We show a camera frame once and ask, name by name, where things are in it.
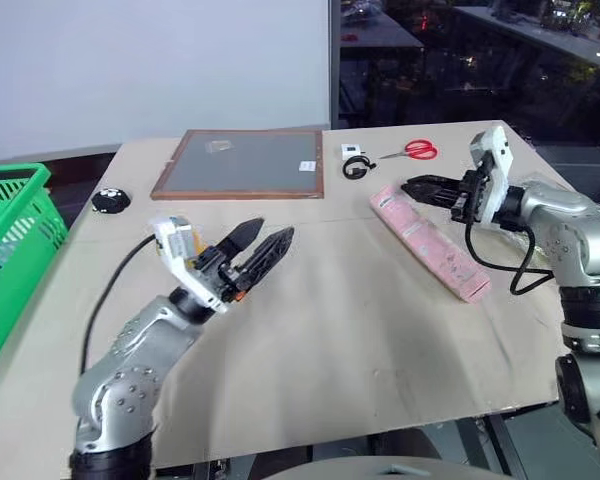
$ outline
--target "pink package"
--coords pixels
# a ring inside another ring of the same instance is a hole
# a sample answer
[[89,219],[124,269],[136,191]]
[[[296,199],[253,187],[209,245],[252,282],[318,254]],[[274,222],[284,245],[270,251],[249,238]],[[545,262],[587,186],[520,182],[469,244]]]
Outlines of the pink package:
[[402,191],[387,186],[370,201],[400,241],[460,299],[476,303],[491,289],[485,270],[416,212]]

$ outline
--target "white wall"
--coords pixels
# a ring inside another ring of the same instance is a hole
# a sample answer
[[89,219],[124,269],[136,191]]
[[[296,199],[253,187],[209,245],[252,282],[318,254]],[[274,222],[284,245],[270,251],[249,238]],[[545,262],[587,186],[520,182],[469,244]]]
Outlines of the white wall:
[[327,124],[328,45],[327,0],[0,0],[0,160]]

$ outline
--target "scissors blade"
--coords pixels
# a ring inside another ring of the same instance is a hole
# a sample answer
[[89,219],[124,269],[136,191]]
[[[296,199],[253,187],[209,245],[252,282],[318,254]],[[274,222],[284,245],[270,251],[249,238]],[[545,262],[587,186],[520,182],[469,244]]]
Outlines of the scissors blade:
[[385,155],[384,157],[380,157],[379,160],[384,160],[385,158],[395,158],[395,157],[402,157],[404,156],[404,153],[400,152],[400,153],[392,153],[391,155]]

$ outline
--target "sticker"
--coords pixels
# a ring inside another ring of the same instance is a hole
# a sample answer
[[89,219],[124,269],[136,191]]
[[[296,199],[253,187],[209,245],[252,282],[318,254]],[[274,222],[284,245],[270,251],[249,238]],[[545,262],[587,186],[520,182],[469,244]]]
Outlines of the sticker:
[[300,162],[300,166],[298,167],[300,172],[315,172],[316,171],[316,162]]
[[207,153],[222,152],[233,148],[233,144],[229,140],[212,140],[204,144]]
[[380,204],[378,205],[378,207],[382,208],[384,207],[387,203],[389,203],[391,200],[393,200],[393,195],[390,197],[385,198],[384,200],[382,200],[380,202]]
[[[413,225],[409,226],[404,232],[402,232],[402,237],[407,238],[409,235],[420,230],[421,227],[422,227],[422,222],[415,222]],[[420,252],[420,253],[422,253],[424,256],[427,255],[426,251]]]

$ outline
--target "floor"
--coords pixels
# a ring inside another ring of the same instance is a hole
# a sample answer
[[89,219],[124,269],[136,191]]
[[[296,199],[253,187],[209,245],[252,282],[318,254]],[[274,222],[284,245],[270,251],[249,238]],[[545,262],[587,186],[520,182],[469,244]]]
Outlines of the floor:
[[[557,405],[509,418],[505,424],[529,480],[600,480],[600,459],[595,447],[586,435],[571,425]],[[470,464],[457,422],[425,425],[422,430],[433,442],[443,460]],[[502,473],[489,437],[480,431],[479,438],[489,470]],[[365,437],[313,446],[314,461],[368,453]],[[224,478],[247,480],[254,460],[255,455],[232,458]],[[158,478],[193,478],[185,472],[186,469],[181,469],[180,475],[161,475]]]

